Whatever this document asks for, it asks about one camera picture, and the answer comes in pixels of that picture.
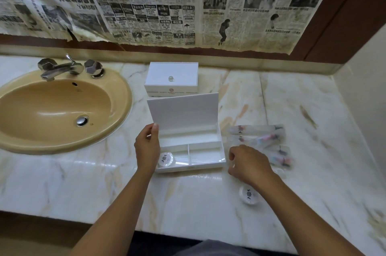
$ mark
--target hand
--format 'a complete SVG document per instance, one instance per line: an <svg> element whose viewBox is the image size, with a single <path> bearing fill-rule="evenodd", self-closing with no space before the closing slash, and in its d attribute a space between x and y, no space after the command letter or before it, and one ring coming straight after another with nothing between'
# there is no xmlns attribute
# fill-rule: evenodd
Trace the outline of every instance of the hand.
<svg viewBox="0 0 386 256"><path fill-rule="evenodd" d="M138 171L152 176L160 155L158 124L149 124L138 134L134 143L137 154Z"/></svg>
<svg viewBox="0 0 386 256"><path fill-rule="evenodd" d="M229 159L234 165L229 167L228 173L257 191L269 186L272 180L278 178L266 155L252 147L245 145L231 147Z"/></svg>

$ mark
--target person's left arm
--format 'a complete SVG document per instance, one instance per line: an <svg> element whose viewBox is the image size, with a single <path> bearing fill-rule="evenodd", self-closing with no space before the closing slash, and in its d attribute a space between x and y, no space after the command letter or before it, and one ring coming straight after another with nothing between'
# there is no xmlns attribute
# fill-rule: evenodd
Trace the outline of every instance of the person's left arm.
<svg viewBox="0 0 386 256"><path fill-rule="evenodd" d="M158 125L147 125L134 143L138 169L122 192L72 249L70 256L124 256L136 228L160 155Z"/></svg>

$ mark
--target box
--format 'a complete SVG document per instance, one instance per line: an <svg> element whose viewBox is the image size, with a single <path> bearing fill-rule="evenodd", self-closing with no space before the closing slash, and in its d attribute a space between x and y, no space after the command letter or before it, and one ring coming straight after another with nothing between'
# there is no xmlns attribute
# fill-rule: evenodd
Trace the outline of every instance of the box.
<svg viewBox="0 0 386 256"><path fill-rule="evenodd" d="M152 62L145 89L149 96L197 94L198 63Z"/></svg>
<svg viewBox="0 0 386 256"><path fill-rule="evenodd" d="M223 167L226 164L218 118L219 94L149 99L153 121L159 124L161 156L156 172ZM161 166L164 155L172 162Z"/></svg>

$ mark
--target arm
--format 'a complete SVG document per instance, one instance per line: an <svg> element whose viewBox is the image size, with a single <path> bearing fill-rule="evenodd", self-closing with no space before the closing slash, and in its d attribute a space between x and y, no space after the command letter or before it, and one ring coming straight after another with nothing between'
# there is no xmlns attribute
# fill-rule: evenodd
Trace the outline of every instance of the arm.
<svg viewBox="0 0 386 256"><path fill-rule="evenodd" d="M276 175L268 158L245 145L231 147L229 174L251 185L267 201L299 255L363 255L326 223Z"/></svg>
<svg viewBox="0 0 386 256"><path fill-rule="evenodd" d="M147 186L159 159L158 125L147 125L134 144L138 169L126 187L72 249L70 256L127 254Z"/></svg>

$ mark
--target box lid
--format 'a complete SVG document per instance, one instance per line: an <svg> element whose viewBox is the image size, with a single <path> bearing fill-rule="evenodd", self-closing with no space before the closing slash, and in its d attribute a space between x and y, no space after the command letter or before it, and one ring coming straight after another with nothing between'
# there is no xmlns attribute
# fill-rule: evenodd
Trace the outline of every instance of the box lid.
<svg viewBox="0 0 386 256"><path fill-rule="evenodd" d="M152 62L145 85L197 86L197 76L198 63Z"/></svg>
<svg viewBox="0 0 386 256"><path fill-rule="evenodd" d="M147 104L161 131L205 128L218 123L218 92L149 99Z"/></svg>

